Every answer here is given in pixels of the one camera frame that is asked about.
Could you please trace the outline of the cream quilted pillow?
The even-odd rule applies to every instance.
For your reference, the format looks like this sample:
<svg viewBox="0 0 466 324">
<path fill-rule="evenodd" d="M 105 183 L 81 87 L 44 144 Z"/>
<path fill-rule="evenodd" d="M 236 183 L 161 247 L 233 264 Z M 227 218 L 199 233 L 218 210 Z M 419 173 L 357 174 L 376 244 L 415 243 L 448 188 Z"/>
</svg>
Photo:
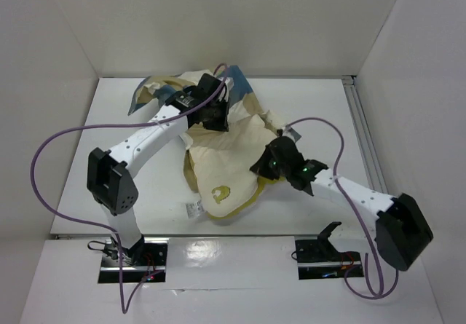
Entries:
<svg viewBox="0 0 466 324">
<path fill-rule="evenodd" d="M 231 123 L 227 132 L 195 125 L 181 135 L 186 147 L 183 174 L 210 218 L 237 215 L 254 205 L 266 186 L 281 181 L 261 178 L 250 167 L 283 126 L 281 118 L 269 111 Z"/>
</svg>

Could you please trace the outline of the blue beige patchwork pillowcase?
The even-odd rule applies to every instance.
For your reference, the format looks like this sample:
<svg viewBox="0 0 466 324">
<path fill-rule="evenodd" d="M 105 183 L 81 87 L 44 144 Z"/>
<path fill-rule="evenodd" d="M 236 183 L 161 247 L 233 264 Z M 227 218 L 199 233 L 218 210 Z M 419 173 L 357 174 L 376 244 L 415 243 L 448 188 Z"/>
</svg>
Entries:
<svg viewBox="0 0 466 324">
<path fill-rule="evenodd" d="M 244 172 L 250 182 L 258 177 L 272 181 L 285 177 L 295 189 L 305 189 L 309 163 L 292 138 L 274 136 L 259 116 L 228 126 L 229 101 L 218 98 L 225 83 L 203 74 L 199 84 L 170 95 L 150 122 L 138 124 L 133 135 L 113 148 L 130 180 L 172 139 L 201 124 L 220 132 L 200 144 L 200 161 L 207 165 L 206 176 L 197 179 L 201 190 L 225 186 L 226 179 L 239 172 Z"/>
</svg>

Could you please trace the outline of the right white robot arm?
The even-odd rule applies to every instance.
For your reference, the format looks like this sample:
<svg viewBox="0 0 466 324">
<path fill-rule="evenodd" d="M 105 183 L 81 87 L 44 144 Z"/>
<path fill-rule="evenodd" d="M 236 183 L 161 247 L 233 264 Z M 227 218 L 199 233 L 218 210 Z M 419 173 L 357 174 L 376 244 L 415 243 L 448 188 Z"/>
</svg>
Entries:
<svg viewBox="0 0 466 324">
<path fill-rule="evenodd" d="M 398 271 L 407 271 L 433 240 L 433 232 L 412 196 L 402 193 L 394 197 L 337 175 L 326 164 L 305 159 L 287 136 L 266 145 L 250 171 L 269 180 L 285 178 L 294 189 L 339 207 L 354 205 L 361 218 L 373 221 L 379 255 Z"/>
</svg>

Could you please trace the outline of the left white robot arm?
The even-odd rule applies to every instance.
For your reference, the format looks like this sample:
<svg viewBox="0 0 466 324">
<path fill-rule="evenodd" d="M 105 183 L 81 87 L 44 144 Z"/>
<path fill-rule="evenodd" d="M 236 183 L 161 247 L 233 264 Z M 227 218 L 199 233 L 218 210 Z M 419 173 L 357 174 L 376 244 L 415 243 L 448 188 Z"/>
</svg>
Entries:
<svg viewBox="0 0 466 324">
<path fill-rule="evenodd" d="M 201 123 L 208 130 L 220 132 L 228 130 L 229 96 L 214 98 L 193 113 L 186 113 L 201 102 L 195 92 L 178 91 L 167 98 L 148 127 L 109 150 L 93 149 L 88 156 L 87 189 L 102 206 L 110 227 L 116 230 L 112 242 L 123 249 L 131 264 L 138 262 L 145 243 L 133 211 L 138 199 L 134 177 L 160 149 L 193 125 Z"/>
</svg>

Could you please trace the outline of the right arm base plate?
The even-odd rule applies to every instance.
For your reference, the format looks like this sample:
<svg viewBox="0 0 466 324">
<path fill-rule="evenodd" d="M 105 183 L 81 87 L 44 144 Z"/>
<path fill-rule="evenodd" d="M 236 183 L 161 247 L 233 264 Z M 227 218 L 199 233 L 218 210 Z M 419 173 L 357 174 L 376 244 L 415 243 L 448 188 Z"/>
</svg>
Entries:
<svg viewBox="0 0 466 324">
<path fill-rule="evenodd" d="M 356 251 L 338 251 L 329 240 L 332 232 L 341 225 L 333 221 L 317 236 L 298 237 L 291 258 L 297 263 L 300 280 L 326 280 L 348 277 L 364 277 L 361 256 Z"/>
</svg>

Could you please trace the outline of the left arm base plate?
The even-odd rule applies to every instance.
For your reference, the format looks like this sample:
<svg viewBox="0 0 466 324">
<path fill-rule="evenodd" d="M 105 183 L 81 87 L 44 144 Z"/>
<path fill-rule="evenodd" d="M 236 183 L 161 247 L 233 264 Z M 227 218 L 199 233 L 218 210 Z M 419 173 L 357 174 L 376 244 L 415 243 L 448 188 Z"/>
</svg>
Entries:
<svg viewBox="0 0 466 324">
<path fill-rule="evenodd" d="M 119 282 L 119 254 L 111 240 L 91 240 L 87 248 L 101 255 L 98 275 L 99 284 Z M 142 251 L 134 259 L 124 256 L 122 261 L 123 283 L 138 283 L 142 279 L 149 283 L 166 280 L 168 240 L 148 238 Z"/>
</svg>

